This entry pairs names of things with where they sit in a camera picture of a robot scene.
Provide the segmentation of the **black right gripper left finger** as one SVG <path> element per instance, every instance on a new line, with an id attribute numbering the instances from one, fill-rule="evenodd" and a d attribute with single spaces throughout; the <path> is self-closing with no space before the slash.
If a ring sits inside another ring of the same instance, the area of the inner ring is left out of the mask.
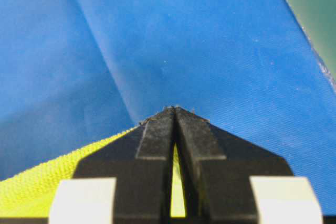
<path id="1" fill-rule="evenodd" d="M 160 223 L 169 215 L 174 108 L 79 161 L 60 182 L 49 223 Z"/>

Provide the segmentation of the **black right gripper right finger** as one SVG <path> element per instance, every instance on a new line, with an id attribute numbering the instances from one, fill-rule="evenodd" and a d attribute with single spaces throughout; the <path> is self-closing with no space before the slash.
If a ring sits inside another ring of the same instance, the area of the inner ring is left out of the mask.
<path id="1" fill-rule="evenodd" d="M 175 109 L 177 143 L 206 223 L 258 223 L 250 176 L 293 176 L 286 160 L 222 130 L 183 108 Z"/>

